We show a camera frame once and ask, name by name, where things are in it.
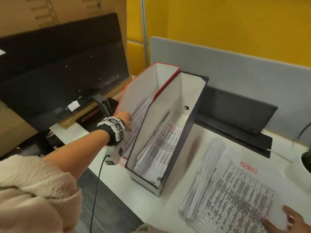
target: forearm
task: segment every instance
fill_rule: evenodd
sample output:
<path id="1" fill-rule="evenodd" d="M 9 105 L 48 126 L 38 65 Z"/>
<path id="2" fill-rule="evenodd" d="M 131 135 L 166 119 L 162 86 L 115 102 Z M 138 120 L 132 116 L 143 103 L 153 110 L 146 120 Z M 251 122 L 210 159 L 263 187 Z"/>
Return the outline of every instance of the forearm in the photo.
<path id="1" fill-rule="evenodd" d="M 53 151 L 43 159 L 78 179 L 109 140 L 106 131 L 96 130 Z"/>

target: gray desk divider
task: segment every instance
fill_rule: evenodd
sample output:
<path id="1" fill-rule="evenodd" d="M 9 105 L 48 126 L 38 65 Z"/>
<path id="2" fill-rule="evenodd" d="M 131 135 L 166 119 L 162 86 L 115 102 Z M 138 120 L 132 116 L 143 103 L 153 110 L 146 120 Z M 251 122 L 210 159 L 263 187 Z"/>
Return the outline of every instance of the gray desk divider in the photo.
<path id="1" fill-rule="evenodd" d="M 290 140 L 311 121 L 311 68 L 158 37 L 150 60 L 210 78 L 209 85 L 278 106 L 266 129 Z M 311 127 L 300 137 L 311 145 Z"/>

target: green plant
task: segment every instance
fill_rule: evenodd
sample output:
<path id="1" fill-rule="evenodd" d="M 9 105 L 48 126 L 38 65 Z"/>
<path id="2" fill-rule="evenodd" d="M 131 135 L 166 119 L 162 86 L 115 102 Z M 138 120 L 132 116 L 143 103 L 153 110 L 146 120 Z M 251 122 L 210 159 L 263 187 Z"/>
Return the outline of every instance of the green plant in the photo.
<path id="1" fill-rule="evenodd" d="M 305 168 L 311 173 L 311 148 L 307 152 L 303 153 L 301 156 L 301 161 Z"/>

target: gray carpet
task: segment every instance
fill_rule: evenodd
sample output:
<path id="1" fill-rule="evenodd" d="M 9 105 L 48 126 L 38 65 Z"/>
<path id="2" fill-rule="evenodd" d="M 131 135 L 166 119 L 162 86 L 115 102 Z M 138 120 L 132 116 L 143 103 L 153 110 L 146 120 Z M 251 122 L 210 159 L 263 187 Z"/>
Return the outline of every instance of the gray carpet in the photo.
<path id="1" fill-rule="evenodd" d="M 87 169 L 78 180 L 83 201 L 75 233 L 90 231 L 97 180 L 97 176 L 90 169 Z M 143 222 L 102 181 L 99 181 L 92 232 L 129 233 L 135 231 L 141 224 Z"/>

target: paper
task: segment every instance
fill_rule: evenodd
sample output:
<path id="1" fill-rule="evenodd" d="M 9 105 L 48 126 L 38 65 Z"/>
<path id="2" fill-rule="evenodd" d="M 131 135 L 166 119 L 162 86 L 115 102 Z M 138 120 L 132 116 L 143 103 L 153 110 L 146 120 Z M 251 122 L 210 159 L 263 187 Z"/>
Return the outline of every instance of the paper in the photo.
<path id="1" fill-rule="evenodd" d="M 74 111 L 76 108 L 80 107 L 78 101 L 73 101 L 71 104 L 68 105 L 70 111 Z"/>
<path id="2" fill-rule="evenodd" d="M 206 170 L 213 172 L 211 178 Z M 263 233 L 261 216 L 285 230 L 284 180 L 263 164 L 226 147 L 221 139 L 214 139 L 179 211 L 199 233 Z"/>
<path id="3" fill-rule="evenodd" d="M 3 54 L 5 54 L 5 51 L 0 49 L 0 55 L 3 55 Z"/>
<path id="4" fill-rule="evenodd" d="M 159 187 L 183 128 L 168 115 L 139 153 L 133 171 Z"/>
<path id="5" fill-rule="evenodd" d="M 138 135 L 139 129 L 144 120 L 145 114 L 147 112 L 148 106 L 151 103 L 151 99 L 147 100 L 134 114 L 133 121 L 131 122 L 132 132 L 125 132 L 124 139 L 120 143 L 119 155 L 128 158 L 131 147 Z"/>

